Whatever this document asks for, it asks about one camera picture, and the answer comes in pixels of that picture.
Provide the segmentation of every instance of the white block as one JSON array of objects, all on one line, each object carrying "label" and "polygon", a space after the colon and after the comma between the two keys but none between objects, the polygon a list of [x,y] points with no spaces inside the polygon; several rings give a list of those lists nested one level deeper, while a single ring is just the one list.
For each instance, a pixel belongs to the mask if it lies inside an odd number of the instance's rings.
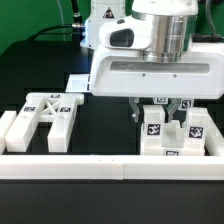
[{"label": "white block", "polygon": [[5,137],[9,152],[26,152],[44,106],[43,97],[34,97],[26,102]]},{"label": "white block", "polygon": [[5,136],[15,119],[16,111],[5,111],[0,119],[0,154],[5,150]]},{"label": "white block", "polygon": [[82,94],[64,96],[47,137],[49,152],[67,152],[77,105],[83,101]]}]

